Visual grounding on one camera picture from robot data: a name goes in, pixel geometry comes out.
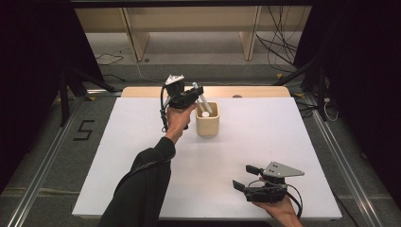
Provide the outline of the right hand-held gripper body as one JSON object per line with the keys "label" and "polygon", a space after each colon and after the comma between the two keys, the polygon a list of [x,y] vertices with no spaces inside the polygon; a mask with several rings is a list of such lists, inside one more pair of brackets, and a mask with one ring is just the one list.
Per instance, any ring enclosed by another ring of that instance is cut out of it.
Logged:
{"label": "right hand-held gripper body", "polygon": [[304,176],[302,170],[270,162],[266,168],[263,168],[262,186],[252,186],[250,183],[245,186],[244,195],[247,201],[276,203],[281,201],[285,195],[289,196],[286,177]]}

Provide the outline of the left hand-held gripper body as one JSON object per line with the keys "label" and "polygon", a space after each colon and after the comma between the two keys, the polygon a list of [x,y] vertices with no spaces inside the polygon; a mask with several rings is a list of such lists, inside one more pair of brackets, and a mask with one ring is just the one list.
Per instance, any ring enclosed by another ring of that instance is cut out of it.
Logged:
{"label": "left hand-held gripper body", "polygon": [[166,79],[163,90],[167,92],[167,100],[163,102],[163,107],[171,106],[175,109],[184,110],[191,106],[194,101],[190,95],[184,91],[184,76],[169,75]]}

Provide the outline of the white marker pen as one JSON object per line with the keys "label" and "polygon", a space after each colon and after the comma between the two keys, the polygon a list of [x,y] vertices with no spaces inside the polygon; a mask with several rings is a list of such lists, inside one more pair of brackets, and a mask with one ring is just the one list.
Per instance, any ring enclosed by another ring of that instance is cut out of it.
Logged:
{"label": "white marker pen", "polygon": [[[192,82],[192,85],[194,88],[200,88],[200,86],[197,84],[197,82]],[[212,114],[213,110],[210,107],[209,103],[207,102],[207,100],[203,94],[200,94],[200,99],[202,100],[202,103],[203,103],[204,107],[206,108],[207,112]]]}

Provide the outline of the beige square cup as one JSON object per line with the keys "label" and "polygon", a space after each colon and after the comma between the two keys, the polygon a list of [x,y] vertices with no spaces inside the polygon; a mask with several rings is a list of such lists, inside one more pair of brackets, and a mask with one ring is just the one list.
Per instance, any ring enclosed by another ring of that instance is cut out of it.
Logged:
{"label": "beige square cup", "polygon": [[209,117],[202,117],[200,109],[196,109],[196,129],[199,136],[215,136],[219,130],[219,106],[214,101],[208,102],[213,110]]}

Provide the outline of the person's right hand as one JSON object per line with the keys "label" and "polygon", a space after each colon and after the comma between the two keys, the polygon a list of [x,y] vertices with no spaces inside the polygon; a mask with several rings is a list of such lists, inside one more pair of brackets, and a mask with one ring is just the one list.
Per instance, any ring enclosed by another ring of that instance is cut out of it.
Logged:
{"label": "person's right hand", "polygon": [[271,217],[282,224],[290,223],[292,220],[298,219],[288,196],[284,196],[281,201],[276,203],[254,202],[253,204],[264,209]]}

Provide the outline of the person's left hand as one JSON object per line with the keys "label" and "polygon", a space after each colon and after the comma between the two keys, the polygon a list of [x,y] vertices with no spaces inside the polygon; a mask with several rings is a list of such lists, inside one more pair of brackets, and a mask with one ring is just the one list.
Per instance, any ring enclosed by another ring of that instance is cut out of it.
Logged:
{"label": "person's left hand", "polygon": [[190,114],[198,107],[197,103],[193,103],[186,109],[167,108],[167,124],[166,137],[174,144],[178,142],[183,135],[184,128],[190,123]]}

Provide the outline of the white table board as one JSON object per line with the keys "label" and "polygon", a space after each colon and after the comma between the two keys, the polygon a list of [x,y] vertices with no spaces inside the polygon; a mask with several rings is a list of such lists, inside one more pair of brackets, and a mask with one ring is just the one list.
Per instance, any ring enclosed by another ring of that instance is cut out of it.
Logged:
{"label": "white table board", "polygon": [[[247,165],[278,162],[301,170],[289,177],[290,193],[303,199],[302,217],[334,220],[340,209],[324,176],[303,119],[291,97],[220,98],[218,134],[202,137],[194,123],[176,145],[162,219],[264,220],[234,182],[254,183]],[[74,215],[98,218],[135,156],[162,137],[157,98],[121,97],[113,106]]]}

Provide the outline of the light wooden table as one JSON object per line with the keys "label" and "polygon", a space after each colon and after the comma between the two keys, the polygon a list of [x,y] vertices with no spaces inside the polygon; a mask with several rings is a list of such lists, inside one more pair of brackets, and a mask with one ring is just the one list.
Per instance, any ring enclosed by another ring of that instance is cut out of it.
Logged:
{"label": "light wooden table", "polygon": [[[284,86],[205,86],[206,97],[290,97]],[[160,87],[127,87],[122,97],[159,97]]]}

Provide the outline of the light wooden bench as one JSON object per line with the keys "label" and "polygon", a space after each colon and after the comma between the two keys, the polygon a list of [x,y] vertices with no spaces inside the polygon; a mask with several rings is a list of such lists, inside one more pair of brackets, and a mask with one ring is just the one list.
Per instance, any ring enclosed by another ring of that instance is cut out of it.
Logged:
{"label": "light wooden bench", "polygon": [[77,9],[87,33],[127,34],[133,57],[143,59],[151,32],[236,32],[244,58],[252,58],[258,31],[302,31],[310,6]]}

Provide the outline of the black tripod stand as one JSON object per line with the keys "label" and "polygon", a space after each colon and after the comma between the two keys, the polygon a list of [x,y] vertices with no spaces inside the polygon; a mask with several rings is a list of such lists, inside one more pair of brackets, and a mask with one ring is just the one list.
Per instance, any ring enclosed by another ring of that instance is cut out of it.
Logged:
{"label": "black tripod stand", "polygon": [[104,90],[117,93],[121,92],[121,89],[116,89],[113,86],[105,83],[103,80],[96,79],[88,73],[77,68],[66,68],[61,71],[59,76],[59,91],[61,99],[61,126],[63,127],[70,117],[70,108],[68,103],[68,92],[70,89],[74,96],[84,97],[88,91],[83,85],[83,81],[89,81],[94,85],[103,88]]}
{"label": "black tripod stand", "polygon": [[327,116],[324,111],[324,99],[326,91],[325,72],[322,64],[319,61],[312,60],[306,63],[304,66],[289,74],[287,77],[274,82],[273,86],[284,86],[288,82],[298,78],[301,75],[304,75],[304,79],[301,83],[302,91],[306,93],[315,91],[317,93],[317,103],[315,109],[318,111],[318,114],[323,121],[326,121]]}

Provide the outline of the dark curtain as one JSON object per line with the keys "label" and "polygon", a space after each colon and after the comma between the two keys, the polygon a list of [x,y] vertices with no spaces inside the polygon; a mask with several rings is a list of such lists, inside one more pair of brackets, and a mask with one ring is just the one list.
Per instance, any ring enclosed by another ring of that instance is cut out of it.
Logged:
{"label": "dark curtain", "polygon": [[356,0],[325,71],[353,135],[401,206],[401,0]]}
{"label": "dark curtain", "polygon": [[76,11],[0,1],[0,192],[44,123],[65,68],[103,80]]}

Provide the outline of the aluminium floor rail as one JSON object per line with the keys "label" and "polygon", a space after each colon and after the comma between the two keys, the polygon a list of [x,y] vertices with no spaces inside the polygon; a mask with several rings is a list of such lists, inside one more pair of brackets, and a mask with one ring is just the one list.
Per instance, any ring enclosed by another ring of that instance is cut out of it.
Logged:
{"label": "aluminium floor rail", "polygon": [[346,181],[346,184],[354,197],[361,215],[364,217],[367,226],[383,227],[383,223],[375,210],[374,204],[368,198],[361,183],[357,179],[357,175],[346,160],[346,157],[344,156],[342,149],[340,148],[340,145],[328,124],[322,120],[317,111],[313,112],[313,118],[317,123],[326,144],[329,146],[330,152],[340,169],[343,179]]}
{"label": "aluminium floor rail", "polygon": [[58,119],[61,104],[59,102],[52,104],[44,125],[34,138],[33,145],[0,194],[0,199],[14,200],[9,209],[10,214],[5,215],[2,227],[23,226],[83,101],[83,97],[67,98],[70,116],[62,126]]}

